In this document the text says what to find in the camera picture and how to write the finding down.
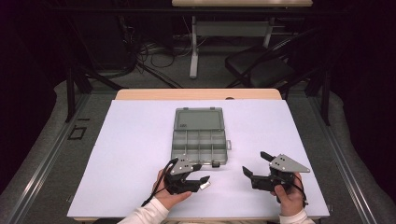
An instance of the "white table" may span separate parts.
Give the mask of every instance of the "white table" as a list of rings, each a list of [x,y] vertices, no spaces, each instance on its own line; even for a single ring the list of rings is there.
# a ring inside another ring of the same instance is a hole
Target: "white table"
[[[174,7],[311,7],[312,0],[172,0]],[[274,19],[269,21],[197,21],[191,24],[191,68],[190,78],[197,78],[197,36],[263,36],[268,47],[273,31]]]
[[[220,168],[205,166],[188,179],[210,175],[212,185],[194,193],[169,214],[170,220],[274,219],[279,204],[267,191],[252,189],[243,175],[268,175],[260,151],[284,153],[312,167],[289,108],[282,100],[115,100],[106,116],[68,216],[76,220],[125,217],[147,199],[157,173],[171,159],[178,107],[221,107],[233,148]],[[315,173],[302,174],[312,218],[329,212]]]

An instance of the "black chair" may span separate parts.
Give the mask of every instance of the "black chair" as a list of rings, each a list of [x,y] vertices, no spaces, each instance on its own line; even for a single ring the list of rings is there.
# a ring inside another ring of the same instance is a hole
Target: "black chair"
[[[313,40],[319,33],[320,29],[311,29],[289,37],[269,49],[254,46],[228,56],[225,67],[235,75],[236,80],[227,88],[238,84],[248,88],[276,88],[280,93],[286,93],[287,99],[291,86],[319,70],[319,66],[307,69],[307,66],[295,62],[298,52],[315,47]]]

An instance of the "forearm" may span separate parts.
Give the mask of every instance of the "forearm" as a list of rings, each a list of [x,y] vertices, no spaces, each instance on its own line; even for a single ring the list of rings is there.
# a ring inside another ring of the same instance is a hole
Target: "forearm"
[[[304,209],[292,217],[282,217],[279,215],[279,220],[281,224],[315,224],[315,222],[308,217]]]
[[[144,207],[136,208],[119,224],[157,224],[168,216],[169,211],[155,197]]]

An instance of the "person's hand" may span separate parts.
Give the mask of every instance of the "person's hand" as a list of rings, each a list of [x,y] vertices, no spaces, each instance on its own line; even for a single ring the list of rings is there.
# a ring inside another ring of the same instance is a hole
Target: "person's hand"
[[[153,185],[153,190],[154,190],[155,186],[157,185],[157,182],[159,181],[162,172],[163,172],[163,170],[158,172],[157,181]],[[159,185],[157,190],[161,190],[163,188],[165,188],[165,184],[164,184],[163,179],[162,179],[162,181],[160,182],[160,185]],[[165,206],[166,209],[171,210],[171,208],[173,206],[175,206],[175,204],[184,201],[185,199],[187,199],[191,195],[192,195],[192,192],[190,192],[190,191],[172,195],[172,194],[170,194],[168,192],[168,190],[163,189],[160,192],[156,193],[155,197],[158,199],[158,201],[160,201],[160,203],[163,206]]]
[[[295,175],[294,184],[302,189],[301,176],[298,173],[295,173]],[[286,192],[281,185],[276,185],[275,192],[271,192],[271,194],[276,195],[280,200],[281,216],[292,217],[303,210],[303,194],[297,188],[291,186]]]

